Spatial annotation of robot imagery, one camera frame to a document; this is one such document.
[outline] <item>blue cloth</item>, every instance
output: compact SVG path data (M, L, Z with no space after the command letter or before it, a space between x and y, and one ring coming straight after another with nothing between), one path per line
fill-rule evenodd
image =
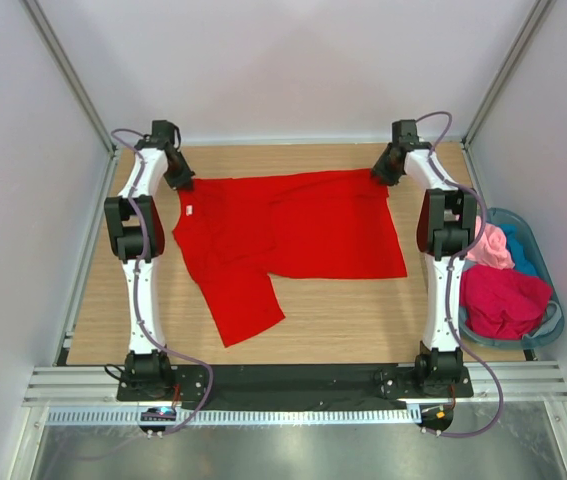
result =
M525 258L525 251L523 250L523 245L516 239L516 226L504 223L499 225L505 237L507 238L507 249L512 255L512 261L514 262L514 270L517 272L524 273L526 275L533 275L538 277L539 274L534 268L534 265Z

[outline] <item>plastic basket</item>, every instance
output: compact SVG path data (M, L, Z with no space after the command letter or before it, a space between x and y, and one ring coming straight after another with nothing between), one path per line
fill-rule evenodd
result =
M525 220L523 220L517 214L510 212L509 210L502 208L490 208L487 212L487 219L489 223L492 223L494 225L510 224L516 226L516 239L521 243L521 245L523 245L525 256L536 268L536 271L539 274L539 278L545 281L548 285L552 286L551 300L556 305L558 305L560 318L555 328L551 332L548 332L544 335L539 335L534 338L523 337L521 340L496 340L493 338L483 337L470 330L465 325L465 321L467 320L467 312L463 307L461 307L459 309L459 330L461 331L461 334L463 336L469 338L470 340L473 340L476 343L504 350L528 350L549 345L557 338L559 338L561 333L563 333L565 319L563 318L561 304L556 295L556 292L554 291L552 279L550 278L550 274L548 273L545 262L543 261L543 257L541 256L539 246L534 239L534 234L532 233L530 226L527 224L527 222L525 222ZM546 311L544 320L547 318L548 314L549 312Z

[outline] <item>pink cloth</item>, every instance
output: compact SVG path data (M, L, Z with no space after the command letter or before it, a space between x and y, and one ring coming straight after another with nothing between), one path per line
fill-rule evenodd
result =
M476 217L476 235L478 235L480 228L481 217ZM498 268L499 270L514 268L512 256L507 250L507 237L503 230L491 223L485 224L483 236L479 243L468 252L467 258L480 265Z

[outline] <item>pile of clothes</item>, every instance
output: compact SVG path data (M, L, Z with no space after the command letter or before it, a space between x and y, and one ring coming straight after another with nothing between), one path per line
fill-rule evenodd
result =
M476 232L481 218L476 219ZM516 239L516 226L486 223L478 244L468 253L461 277L460 305L466 326L478 335L521 340L551 331L544 322L552 287L538 277Z

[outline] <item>magenta cloth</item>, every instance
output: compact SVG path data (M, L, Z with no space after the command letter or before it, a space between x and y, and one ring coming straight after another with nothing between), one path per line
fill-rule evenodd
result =
M481 217L476 217L475 233L481 228ZM499 269L514 268L512 256L507 249L507 237L503 230L491 223L485 224L485 232L467 258L479 265L487 265Z
M551 296L543 280L516 270L476 265L461 277L466 325L487 338L520 340L541 324Z

